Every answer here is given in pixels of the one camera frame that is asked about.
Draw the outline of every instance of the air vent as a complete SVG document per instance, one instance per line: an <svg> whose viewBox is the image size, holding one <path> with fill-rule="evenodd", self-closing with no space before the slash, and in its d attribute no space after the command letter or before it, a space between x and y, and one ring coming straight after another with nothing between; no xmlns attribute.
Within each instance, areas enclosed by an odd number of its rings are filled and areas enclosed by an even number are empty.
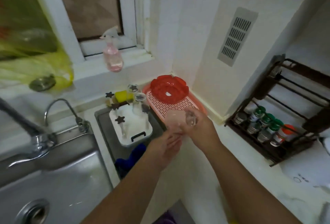
<svg viewBox="0 0 330 224"><path fill-rule="evenodd" d="M245 8L237 8L226 34L218 59L232 67L254 22L258 18L258 13Z"/></svg>

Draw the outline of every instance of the plastic bag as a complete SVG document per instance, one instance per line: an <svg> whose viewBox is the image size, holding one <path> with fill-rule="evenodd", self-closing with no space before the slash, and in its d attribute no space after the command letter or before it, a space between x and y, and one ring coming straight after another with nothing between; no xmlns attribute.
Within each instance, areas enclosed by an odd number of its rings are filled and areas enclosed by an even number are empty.
<svg viewBox="0 0 330 224"><path fill-rule="evenodd" d="M73 70L38 0L0 0L0 80L30 84L53 75L63 89Z"/></svg>

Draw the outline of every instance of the window frame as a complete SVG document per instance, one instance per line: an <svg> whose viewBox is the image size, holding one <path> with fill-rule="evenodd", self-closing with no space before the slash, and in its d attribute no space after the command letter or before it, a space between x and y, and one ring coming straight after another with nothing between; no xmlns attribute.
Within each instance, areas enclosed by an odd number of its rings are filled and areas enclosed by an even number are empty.
<svg viewBox="0 0 330 224"><path fill-rule="evenodd" d="M79 64L99 57L106 43L102 39L78 42L62 0L39 0L46 9L53 30L72 63ZM119 49L134 47L137 42L135 0L120 0L124 35L120 37Z"/></svg>

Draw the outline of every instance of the hand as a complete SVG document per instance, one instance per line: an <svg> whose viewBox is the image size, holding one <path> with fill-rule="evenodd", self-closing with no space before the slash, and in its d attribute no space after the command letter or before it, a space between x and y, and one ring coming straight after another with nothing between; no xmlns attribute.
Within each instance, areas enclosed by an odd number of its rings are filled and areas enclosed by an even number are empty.
<svg viewBox="0 0 330 224"><path fill-rule="evenodd" d="M187 134L194 144L204 153L214 149L219 143L220 139L213 122L203 112L196 108L188 107L185 111L192 112L196 117L196 124L188 126L181 124L180 128Z"/></svg>
<svg viewBox="0 0 330 224"><path fill-rule="evenodd" d="M167 130L162 136L150 142L144 155L151 164L162 171L180 151L181 137L182 135Z"/></svg>

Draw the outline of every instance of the sink drain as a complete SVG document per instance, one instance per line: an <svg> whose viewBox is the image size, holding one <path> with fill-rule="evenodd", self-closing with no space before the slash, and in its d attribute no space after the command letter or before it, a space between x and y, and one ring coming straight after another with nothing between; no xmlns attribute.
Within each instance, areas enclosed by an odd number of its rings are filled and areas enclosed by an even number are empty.
<svg viewBox="0 0 330 224"><path fill-rule="evenodd" d="M43 224L49 213L49 202L45 199L31 201L18 213L15 224Z"/></svg>

